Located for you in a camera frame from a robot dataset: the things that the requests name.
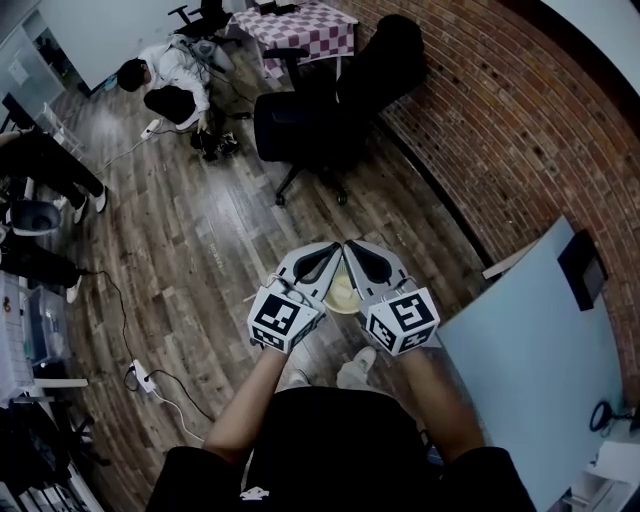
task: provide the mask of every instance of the checkered tablecloth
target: checkered tablecloth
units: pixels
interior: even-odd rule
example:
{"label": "checkered tablecloth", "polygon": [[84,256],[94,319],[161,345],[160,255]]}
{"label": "checkered tablecloth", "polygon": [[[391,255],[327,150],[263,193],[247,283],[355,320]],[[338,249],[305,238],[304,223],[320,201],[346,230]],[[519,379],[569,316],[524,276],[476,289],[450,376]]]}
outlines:
{"label": "checkered tablecloth", "polygon": [[[353,27],[358,20],[321,2],[309,2],[289,14],[261,16],[255,7],[233,15],[238,25],[267,48],[304,48],[312,60],[353,55]],[[265,59],[265,71],[273,78],[284,75],[280,59]]]}

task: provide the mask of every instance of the power strip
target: power strip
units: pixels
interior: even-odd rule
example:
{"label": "power strip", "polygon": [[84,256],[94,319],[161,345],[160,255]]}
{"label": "power strip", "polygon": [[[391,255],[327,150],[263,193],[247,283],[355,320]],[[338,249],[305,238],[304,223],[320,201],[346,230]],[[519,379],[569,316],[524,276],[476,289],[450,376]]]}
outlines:
{"label": "power strip", "polygon": [[140,134],[140,137],[142,137],[142,140],[147,140],[149,137],[151,137],[154,132],[160,127],[160,119],[154,119],[153,121],[151,121],[151,123],[149,124],[149,126],[147,126],[144,131]]}
{"label": "power strip", "polygon": [[153,393],[156,389],[156,383],[153,382],[153,379],[149,378],[149,373],[144,369],[142,363],[137,359],[134,359],[131,366],[133,367],[133,373],[135,374],[140,386],[142,386],[142,389],[147,393]]}

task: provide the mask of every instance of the black pants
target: black pants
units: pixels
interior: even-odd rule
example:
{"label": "black pants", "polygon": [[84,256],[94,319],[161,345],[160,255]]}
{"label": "black pants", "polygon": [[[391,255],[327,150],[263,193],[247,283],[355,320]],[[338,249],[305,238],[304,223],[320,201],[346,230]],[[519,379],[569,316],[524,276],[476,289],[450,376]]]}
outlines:
{"label": "black pants", "polygon": [[2,244],[2,253],[0,270],[10,274],[65,288],[71,288],[80,277],[75,264],[36,245],[30,237],[8,233]]}
{"label": "black pants", "polygon": [[75,184],[94,197],[104,191],[104,185],[89,169],[43,133],[30,133],[9,142],[0,152],[0,165],[10,176],[44,183],[69,199],[74,208],[80,208],[85,200]]}
{"label": "black pants", "polygon": [[[211,99],[211,114],[213,114],[212,135],[217,142],[222,136],[222,126],[225,120],[224,112],[213,104]],[[184,123],[196,109],[193,93],[173,85],[162,89],[154,89],[144,96],[144,104],[162,117],[166,117],[175,124]]]}

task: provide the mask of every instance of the black shirt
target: black shirt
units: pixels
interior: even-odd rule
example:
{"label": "black shirt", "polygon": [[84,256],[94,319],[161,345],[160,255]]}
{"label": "black shirt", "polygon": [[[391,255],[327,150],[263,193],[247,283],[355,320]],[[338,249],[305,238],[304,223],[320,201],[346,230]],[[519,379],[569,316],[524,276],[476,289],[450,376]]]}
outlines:
{"label": "black shirt", "polygon": [[265,510],[374,506],[396,510],[535,510],[509,454],[465,453],[439,476],[415,422],[393,398],[370,391],[302,387],[277,393],[256,442],[245,490],[242,471],[198,448],[174,448],[147,507]]}

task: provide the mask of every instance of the desk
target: desk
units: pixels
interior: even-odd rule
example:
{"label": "desk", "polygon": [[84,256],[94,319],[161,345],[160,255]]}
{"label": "desk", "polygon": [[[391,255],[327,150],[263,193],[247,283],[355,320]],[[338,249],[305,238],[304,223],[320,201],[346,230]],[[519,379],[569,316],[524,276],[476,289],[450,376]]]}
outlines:
{"label": "desk", "polygon": [[596,404],[622,404],[604,301],[580,311],[557,262],[573,237],[562,217],[497,283],[437,332],[484,424],[509,451],[538,510],[548,510],[604,439]]}
{"label": "desk", "polygon": [[336,58],[340,77],[342,57],[354,52],[353,27],[358,20],[321,2],[300,5],[299,10],[276,16],[261,16],[255,7],[234,14],[229,25],[238,25],[254,38],[265,77],[278,79],[284,75],[280,59],[263,60],[265,48],[303,48],[309,58],[300,63]]}

